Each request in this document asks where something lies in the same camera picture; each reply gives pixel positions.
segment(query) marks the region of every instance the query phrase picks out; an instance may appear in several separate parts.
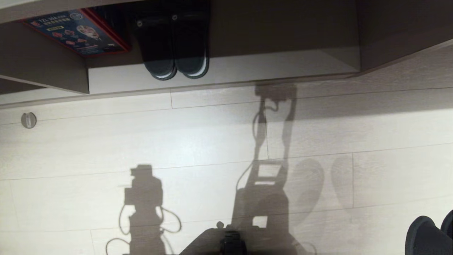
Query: box label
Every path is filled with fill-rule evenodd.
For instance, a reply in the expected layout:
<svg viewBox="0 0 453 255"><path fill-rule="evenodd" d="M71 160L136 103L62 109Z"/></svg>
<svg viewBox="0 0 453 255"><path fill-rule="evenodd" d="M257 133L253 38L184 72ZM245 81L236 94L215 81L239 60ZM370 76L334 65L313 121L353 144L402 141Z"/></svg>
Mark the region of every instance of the box label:
<svg viewBox="0 0 453 255"><path fill-rule="evenodd" d="M78 10L58 12L25 20L41 33L81 55L123 52L108 34Z"/></svg>

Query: wooden floor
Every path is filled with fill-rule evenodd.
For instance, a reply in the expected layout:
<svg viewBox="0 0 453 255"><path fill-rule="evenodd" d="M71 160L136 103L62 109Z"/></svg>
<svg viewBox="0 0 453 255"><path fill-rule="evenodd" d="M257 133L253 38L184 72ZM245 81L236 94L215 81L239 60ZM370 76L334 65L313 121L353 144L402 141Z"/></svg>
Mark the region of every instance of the wooden floor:
<svg viewBox="0 0 453 255"><path fill-rule="evenodd" d="M446 48L348 80L3 109L0 253L105 255L144 206L151 254L216 244L221 221L252 251L403 255L416 217L439 226L453 209L452 74ZM256 165L273 181L250 188ZM132 252L118 239L107 250Z"/></svg>

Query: black shoe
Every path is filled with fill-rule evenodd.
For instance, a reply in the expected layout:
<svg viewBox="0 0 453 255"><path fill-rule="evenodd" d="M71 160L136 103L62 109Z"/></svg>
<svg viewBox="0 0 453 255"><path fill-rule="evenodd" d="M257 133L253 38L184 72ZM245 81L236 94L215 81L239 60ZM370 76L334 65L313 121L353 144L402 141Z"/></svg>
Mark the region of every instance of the black shoe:
<svg viewBox="0 0 453 255"><path fill-rule="evenodd" d="M453 239L453 210L445 216L440 230Z"/></svg>
<svg viewBox="0 0 453 255"><path fill-rule="evenodd" d="M453 240L439 230L433 220L418 217L406 235L405 255L451 255Z"/></svg>
<svg viewBox="0 0 453 255"><path fill-rule="evenodd" d="M146 69L158 80L173 78L177 70L169 15L159 1L135 2L127 7Z"/></svg>
<svg viewBox="0 0 453 255"><path fill-rule="evenodd" d="M166 0L175 65L186 77L203 77L209 69L208 31L210 0Z"/></svg>

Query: round metal cap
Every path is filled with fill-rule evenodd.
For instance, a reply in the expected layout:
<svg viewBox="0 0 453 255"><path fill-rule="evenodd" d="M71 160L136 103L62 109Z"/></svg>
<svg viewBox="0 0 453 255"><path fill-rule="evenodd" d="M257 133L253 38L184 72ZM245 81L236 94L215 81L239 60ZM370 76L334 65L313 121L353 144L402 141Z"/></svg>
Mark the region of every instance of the round metal cap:
<svg viewBox="0 0 453 255"><path fill-rule="evenodd" d="M24 113L20 121L24 127L33 128L36 125L36 116L33 113Z"/></svg>

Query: slipper pair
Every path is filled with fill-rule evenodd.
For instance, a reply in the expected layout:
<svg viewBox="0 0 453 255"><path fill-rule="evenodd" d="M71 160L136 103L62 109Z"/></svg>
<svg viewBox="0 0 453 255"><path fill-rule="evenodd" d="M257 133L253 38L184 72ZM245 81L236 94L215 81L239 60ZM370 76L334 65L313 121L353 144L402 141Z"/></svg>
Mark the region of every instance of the slipper pair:
<svg viewBox="0 0 453 255"><path fill-rule="evenodd" d="M452 255L453 211L443 220L440 229L426 216L418 217L406 235L405 255Z"/></svg>
<svg viewBox="0 0 453 255"><path fill-rule="evenodd" d="M209 68L210 0L160 0L129 8L143 62L158 80L179 70L186 77L203 77Z"/></svg>

